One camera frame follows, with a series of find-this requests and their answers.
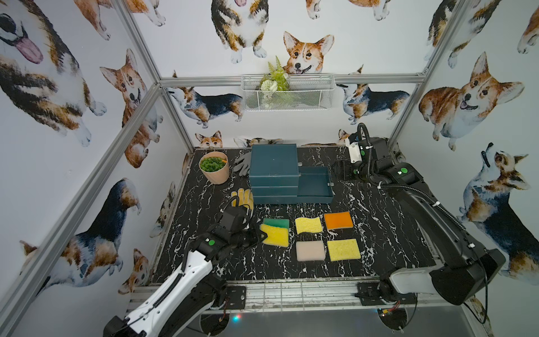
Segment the bright yellow sponge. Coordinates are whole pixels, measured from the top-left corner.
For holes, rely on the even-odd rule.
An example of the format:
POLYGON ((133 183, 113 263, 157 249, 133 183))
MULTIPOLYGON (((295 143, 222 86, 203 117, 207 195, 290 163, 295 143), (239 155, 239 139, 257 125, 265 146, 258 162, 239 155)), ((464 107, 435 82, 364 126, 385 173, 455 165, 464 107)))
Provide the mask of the bright yellow sponge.
POLYGON ((262 241, 263 244, 274 247, 289 246, 289 230, 287 228, 262 224, 260 229, 267 235, 267 237, 262 241))

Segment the teal bottom drawer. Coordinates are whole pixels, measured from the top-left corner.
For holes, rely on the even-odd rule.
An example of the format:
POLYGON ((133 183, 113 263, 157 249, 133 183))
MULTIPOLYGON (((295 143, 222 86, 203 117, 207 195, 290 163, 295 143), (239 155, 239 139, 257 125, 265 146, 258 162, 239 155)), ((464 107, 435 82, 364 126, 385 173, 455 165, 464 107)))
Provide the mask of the teal bottom drawer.
POLYGON ((300 174, 298 203, 330 204, 333 200, 334 191, 328 171, 300 174))

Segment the green beige sponge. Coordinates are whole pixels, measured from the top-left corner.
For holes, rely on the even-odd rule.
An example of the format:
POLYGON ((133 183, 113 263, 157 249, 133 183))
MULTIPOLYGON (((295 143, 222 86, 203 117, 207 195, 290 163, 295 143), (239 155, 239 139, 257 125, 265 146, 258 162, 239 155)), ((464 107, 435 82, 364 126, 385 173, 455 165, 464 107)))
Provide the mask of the green beige sponge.
POLYGON ((279 227, 279 228, 285 228, 285 229, 289 229, 290 228, 290 221, 289 219, 282 219, 282 218, 278 218, 278 219, 275 219, 275 218, 265 218, 263 220, 263 223, 267 226, 272 226, 272 227, 279 227))

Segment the orange sponge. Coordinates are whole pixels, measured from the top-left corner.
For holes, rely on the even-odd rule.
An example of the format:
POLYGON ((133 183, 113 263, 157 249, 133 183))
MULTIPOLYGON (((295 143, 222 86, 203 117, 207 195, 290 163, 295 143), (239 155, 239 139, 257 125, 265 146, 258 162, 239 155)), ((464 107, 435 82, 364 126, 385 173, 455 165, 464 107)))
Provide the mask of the orange sponge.
POLYGON ((349 211, 340 213, 325 213, 324 222, 328 231, 353 228, 354 223, 349 211))

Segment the yellow green sponge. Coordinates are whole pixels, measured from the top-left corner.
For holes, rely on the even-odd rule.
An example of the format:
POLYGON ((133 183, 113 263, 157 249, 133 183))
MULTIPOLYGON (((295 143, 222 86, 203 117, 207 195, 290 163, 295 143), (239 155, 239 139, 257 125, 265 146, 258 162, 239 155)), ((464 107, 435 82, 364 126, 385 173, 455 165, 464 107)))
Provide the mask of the yellow green sponge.
POLYGON ((297 218, 295 220, 297 234, 312 233, 317 234, 323 231, 320 217, 315 218, 297 218))

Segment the pale pink sponge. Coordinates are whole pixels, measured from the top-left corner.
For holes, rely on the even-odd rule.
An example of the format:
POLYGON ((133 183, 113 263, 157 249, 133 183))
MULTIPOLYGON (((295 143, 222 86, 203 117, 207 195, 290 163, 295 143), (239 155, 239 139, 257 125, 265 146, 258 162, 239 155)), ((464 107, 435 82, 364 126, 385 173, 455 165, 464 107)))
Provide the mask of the pale pink sponge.
POLYGON ((297 242, 296 256, 299 262, 323 261, 326 258, 323 241, 297 242))

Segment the teal drawer cabinet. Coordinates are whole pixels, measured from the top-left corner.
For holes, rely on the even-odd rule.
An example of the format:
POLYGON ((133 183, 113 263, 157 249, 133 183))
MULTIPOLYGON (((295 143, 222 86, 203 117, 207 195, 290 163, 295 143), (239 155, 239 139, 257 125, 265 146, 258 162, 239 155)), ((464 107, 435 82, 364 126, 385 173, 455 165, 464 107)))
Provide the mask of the teal drawer cabinet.
POLYGON ((255 204, 297 203, 299 180, 296 145, 252 147, 249 182, 255 204))

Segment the plain yellow rectangular sponge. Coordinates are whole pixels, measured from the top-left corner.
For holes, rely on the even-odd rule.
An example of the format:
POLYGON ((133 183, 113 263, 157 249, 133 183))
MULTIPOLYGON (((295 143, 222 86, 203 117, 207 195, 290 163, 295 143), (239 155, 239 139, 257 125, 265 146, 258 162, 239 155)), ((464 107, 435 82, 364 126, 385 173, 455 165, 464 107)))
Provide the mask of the plain yellow rectangular sponge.
POLYGON ((356 239, 328 241, 327 247, 331 262, 361 258, 356 239))

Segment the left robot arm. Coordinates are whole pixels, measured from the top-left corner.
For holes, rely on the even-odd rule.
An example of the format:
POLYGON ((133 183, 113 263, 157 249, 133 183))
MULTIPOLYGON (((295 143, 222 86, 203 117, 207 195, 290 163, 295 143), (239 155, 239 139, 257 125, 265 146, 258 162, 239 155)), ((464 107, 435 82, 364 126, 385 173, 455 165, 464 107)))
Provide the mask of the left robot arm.
POLYGON ((190 240, 181 265, 126 317, 113 317, 104 336, 177 336, 191 321, 224 303, 226 282, 213 271, 234 253, 257 246, 267 235, 251 226, 253 206, 230 199, 219 221, 190 240))

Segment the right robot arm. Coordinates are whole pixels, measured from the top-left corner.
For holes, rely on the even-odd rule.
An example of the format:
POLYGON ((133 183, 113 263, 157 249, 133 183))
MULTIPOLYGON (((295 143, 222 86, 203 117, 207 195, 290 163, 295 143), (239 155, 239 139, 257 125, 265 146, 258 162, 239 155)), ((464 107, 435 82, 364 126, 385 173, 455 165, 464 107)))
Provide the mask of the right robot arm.
POLYGON ((364 123, 357 125, 357 132, 348 141, 361 158, 351 162, 351 177, 397 201, 427 234, 442 259, 439 267, 394 268, 380 277, 377 288, 359 292, 357 297, 393 303, 401 295, 427 293, 460 306, 477 292, 488 291, 505 263, 504 255, 471 236, 432 194, 418 171, 411 164, 395 164, 387 141, 371 137, 364 123))

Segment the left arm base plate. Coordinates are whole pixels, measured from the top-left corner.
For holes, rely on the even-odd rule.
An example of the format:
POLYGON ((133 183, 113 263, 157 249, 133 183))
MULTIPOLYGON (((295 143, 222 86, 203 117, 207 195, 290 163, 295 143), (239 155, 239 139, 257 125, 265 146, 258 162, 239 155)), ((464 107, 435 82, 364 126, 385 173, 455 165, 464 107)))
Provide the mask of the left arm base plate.
POLYGON ((246 287, 225 285, 216 289, 208 284, 199 284, 187 299, 198 309, 243 310, 246 306, 246 287))

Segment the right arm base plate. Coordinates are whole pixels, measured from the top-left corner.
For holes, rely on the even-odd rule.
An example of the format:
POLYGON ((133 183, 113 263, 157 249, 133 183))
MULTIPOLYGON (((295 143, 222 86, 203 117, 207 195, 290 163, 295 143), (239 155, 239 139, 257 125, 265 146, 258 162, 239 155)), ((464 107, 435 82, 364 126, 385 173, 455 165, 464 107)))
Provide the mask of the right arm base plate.
POLYGON ((414 293, 398 293, 386 281, 359 282, 355 297, 362 302, 363 306, 394 306, 397 303, 412 305, 417 300, 414 293))

